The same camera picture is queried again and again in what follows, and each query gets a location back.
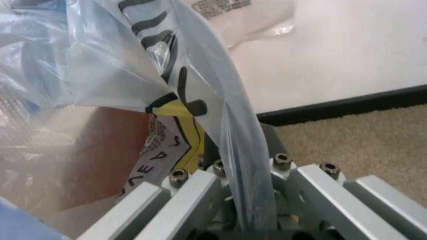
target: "clear plastic bag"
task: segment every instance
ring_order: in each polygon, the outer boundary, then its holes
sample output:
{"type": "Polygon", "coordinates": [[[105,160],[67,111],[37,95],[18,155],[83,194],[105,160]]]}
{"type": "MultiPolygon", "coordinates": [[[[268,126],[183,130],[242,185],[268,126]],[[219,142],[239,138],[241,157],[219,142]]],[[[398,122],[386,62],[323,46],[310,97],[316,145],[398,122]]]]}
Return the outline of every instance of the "clear plastic bag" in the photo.
{"type": "Polygon", "coordinates": [[[219,147],[241,228],[274,229],[266,141],[227,49],[209,23],[181,0],[138,2],[69,0],[66,22],[63,12],[55,10],[61,21],[51,22],[48,15],[38,15],[38,7],[20,9],[23,15],[6,13],[0,21],[0,51],[2,63],[11,64],[1,65],[6,74],[0,90],[40,107],[76,104],[150,112],[179,99],[219,147]],[[11,15],[19,16],[18,28],[6,27],[11,15]],[[63,45],[56,46],[51,33],[28,36],[32,31],[24,21],[29,16],[41,18],[38,31],[43,33],[60,27],[63,45]],[[9,38],[23,40],[3,41],[9,38]],[[19,47],[12,51],[14,44],[19,47]],[[37,68],[22,67],[23,62],[37,68]]]}
{"type": "Polygon", "coordinates": [[[239,43],[289,33],[294,0],[184,0],[209,20],[232,48],[239,43]]]}

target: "hex socket bolt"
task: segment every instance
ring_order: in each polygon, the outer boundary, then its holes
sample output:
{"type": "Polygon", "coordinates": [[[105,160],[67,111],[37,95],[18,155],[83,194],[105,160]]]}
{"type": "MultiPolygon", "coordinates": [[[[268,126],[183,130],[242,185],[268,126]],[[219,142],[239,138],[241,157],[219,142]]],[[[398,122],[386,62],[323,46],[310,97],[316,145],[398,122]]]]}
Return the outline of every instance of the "hex socket bolt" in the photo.
{"type": "Polygon", "coordinates": [[[216,160],[213,163],[213,172],[221,178],[224,178],[226,176],[226,171],[224,170],[224,164],[223,161],[221,161],[221,159],[216,160]]]}
{"type": "Polygon", "coordinates": [[[273,165],[280,170],[291,168],[292,159],[286,153],[277,153],[273,157],[273,165]]]}
{"type": "Polygon", "coordinates": [[[332,162],[323,162],[319,165],[319,167],[331,178],[335,180],[338,179],[338,176],[340,175],[340,168],[337,164],[332,162]]]}
{"type": "Polygon", "coordinates": [[[169,183],[179,189],[189,179],[189,173],[182,168],[177,168],[169,173],[169,183]]]}

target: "metal frame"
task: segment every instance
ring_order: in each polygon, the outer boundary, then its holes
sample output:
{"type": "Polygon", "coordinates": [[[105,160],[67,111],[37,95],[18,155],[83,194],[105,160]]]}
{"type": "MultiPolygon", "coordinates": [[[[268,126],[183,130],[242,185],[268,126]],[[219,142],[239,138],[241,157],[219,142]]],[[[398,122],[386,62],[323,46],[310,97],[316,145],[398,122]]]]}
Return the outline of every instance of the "metal frame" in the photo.
{"type": "Polygon", "coordinates": [[[135,239],[185,239],[192,231],[208,226],[224,198],[220,180],[198,170],[135,239]]]}
{"type": "Polygon", "coordinates": [[[170,198],[167,190],[143,182],[78,240],[133,239],[170,198]]]}
{"type": "Polygon", "coordinates": [[[427,209],[376,176],[344,183],[350,193],[409,239],[427,239],[427,209]]]}

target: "black lettering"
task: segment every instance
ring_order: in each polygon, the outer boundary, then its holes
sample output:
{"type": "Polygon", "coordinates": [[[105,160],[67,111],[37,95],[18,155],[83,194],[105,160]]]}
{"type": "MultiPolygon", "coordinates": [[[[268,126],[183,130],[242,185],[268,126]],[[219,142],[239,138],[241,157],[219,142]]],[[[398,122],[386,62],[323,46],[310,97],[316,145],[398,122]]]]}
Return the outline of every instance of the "black lettering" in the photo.
{"type": "Polygon", "coordinates": [[[124,0],[118,3],[118,9],[120,9],[120,12],[123,13],[123,10],[127,7],[146,4],[152,1],[154,0],[124,0]]]}
{"type": "Polygon", "coordinates": [[[188,111],[194,117],[205,115],[208,112],[208,107],[203,100],[195,100],[187,102],[186,98],[186,84],[187,84],[187,68],[181,67],[178,78],[178,96],[181,102],[187,107],[188,111]]]}
{"type": "Polygon", "coordinates": [[[169,147],[176,147],[180,145],[180,137],[179,136],[174,136],[173,140],[175,140],[174,144],[169,145],[169,147]]]}
{"type": "Polygon", "coordinates": [[[166,154],[166,152],[161,151],[159,152],[157,155],[155,155],[154,157],[150,158],[150,160],[156,160],[156,159],[164,159],[166,158],[168,155],[166,154]]]}
{"type": "Polygon", "coordinates": [[[137,172],[143,173],[143,174],[148,174],[154,167],[151,166],[150,168],[148,168],[149,166],[146,165],[142,165],[137,172]]]}
{"type": "Polygon", "coordinates": [[[134,177],[131,177],[131,178],[129,178],[129,180],[127,181],[128,183],[129,183],[129,185],[130,186],[133,186],[133,185],[135,185],[135,182],[134,182],[134,180],[135,179],[143,179],[144,178],[144,176],[134,176],[134,177]]]}
{"type": "Polygon", "coordinates": [[[139,21],[134,25],[132,25],[132,32],[135,34],[135,36],[137,36],[138,33],[141,32],[142,30],[153,28],[159,25],[161,22],[163,22],[163,20],[166,18],[167,15],[168,13],[164,11],[160,15],[156,16],[155,18],[152,18],[150,20],[139,21]]]}

